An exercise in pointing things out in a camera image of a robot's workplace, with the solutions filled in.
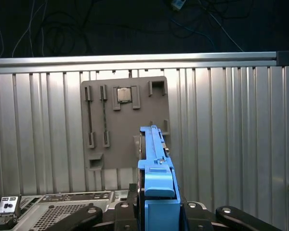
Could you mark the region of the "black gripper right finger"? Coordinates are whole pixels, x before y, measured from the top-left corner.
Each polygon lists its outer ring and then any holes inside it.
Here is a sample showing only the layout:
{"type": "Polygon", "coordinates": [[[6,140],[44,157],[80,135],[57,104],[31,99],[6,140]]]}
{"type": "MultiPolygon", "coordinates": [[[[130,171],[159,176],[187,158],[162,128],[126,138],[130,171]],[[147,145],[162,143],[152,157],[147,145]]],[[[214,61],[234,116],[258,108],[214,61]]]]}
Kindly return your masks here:
{"type": "Polygon", "coordinates": [[[276,231],[277,228],[236,207],[225,205],[210,212],[200,202],[182,204],[183,231],[276,231]]]}

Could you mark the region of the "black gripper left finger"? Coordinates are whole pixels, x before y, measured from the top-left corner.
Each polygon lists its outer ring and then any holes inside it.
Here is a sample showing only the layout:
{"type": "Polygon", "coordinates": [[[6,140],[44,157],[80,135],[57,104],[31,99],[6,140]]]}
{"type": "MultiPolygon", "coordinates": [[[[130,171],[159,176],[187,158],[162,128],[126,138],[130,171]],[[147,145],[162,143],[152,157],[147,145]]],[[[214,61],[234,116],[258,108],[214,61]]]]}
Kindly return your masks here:
{"type": "Polygon", "coordinates": [[[59,222],[51,225],[48,231],[136,231],[137,185],[129,185],[127,199],[118,202],[114,209],[103,212],[101,208],[89,204],[59,222]]]}

